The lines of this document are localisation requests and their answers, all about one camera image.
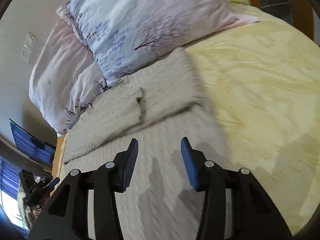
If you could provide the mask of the wall mounted television screen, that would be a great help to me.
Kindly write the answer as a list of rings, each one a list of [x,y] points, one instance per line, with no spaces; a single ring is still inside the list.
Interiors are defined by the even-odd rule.
[[[13,120],[9,122],[17,149],[41,165],[52,166],[56,147],[37,139]]]

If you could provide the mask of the yellow patterned bedspread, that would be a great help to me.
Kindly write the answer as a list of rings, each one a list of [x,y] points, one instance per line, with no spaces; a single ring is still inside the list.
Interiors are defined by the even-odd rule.
[[[229,168],[249,168],[297,233],[319,204],[319,47],[246,0],[230,7],[259,21],[187,51],[224,131]]]

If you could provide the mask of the blue window curtain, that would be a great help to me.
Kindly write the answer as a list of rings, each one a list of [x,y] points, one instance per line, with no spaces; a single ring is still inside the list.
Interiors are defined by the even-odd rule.
[[[13,199],[17,199],[20,178],[18,171],[7,161],[1,159],[0,163],[0,186]]]

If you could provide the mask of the white wall switch plate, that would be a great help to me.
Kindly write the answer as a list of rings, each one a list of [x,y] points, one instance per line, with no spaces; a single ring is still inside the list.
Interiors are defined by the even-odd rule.
[[[33,51],[33,48],[36,43],[36,37],[32,33],[27,33],[23,47],[20,53],[20,58],[25,62],[30,62],[30,57]]]

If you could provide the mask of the beige cable knit sweater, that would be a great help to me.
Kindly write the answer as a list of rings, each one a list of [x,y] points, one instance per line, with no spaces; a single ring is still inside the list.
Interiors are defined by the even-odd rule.
[[[138,140],[129,188],[116,196],[125,239],[194,239],[202,193],[188,180],[180,142],[223,162],[228,147],[213,118],[194,60],[183,49],[131,75],[100,94],[66,134],[62,174],[98,168]]]

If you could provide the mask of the wooden bed frame edge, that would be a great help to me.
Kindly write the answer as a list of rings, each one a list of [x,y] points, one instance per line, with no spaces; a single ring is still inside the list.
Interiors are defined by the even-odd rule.
[[[57,139],[57,145],[56,150],[54,154],[54,160],[53,160],[53,167],[52,167],[52,176],[55,179],[56,177],[60,176],[61,173],[61,166],[63,163],[63,154],[65,151],[66,146],[66,138],[67,135],[65,134],[63,137],[58,137]]]

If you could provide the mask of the wooden door frame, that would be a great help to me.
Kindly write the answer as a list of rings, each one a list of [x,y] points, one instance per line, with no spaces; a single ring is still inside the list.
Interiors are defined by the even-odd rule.
[[[308,0],[250,0],[250,3],[314,39],[313,8]]]

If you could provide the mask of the pink pillow behind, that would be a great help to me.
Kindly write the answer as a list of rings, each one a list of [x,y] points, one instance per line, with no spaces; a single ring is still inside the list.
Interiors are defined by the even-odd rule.
[[[31,73],[32,103],[61,137],[105,90],[106,81],[90,49],[64,20],[57,21]]]

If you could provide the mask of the floral pillow pale blue pink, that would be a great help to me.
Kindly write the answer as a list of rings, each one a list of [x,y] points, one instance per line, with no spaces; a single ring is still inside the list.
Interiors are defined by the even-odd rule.
[[[57,14],[87,46],[108,86],[218,31],[258,22],[229,0],[69,0]]]

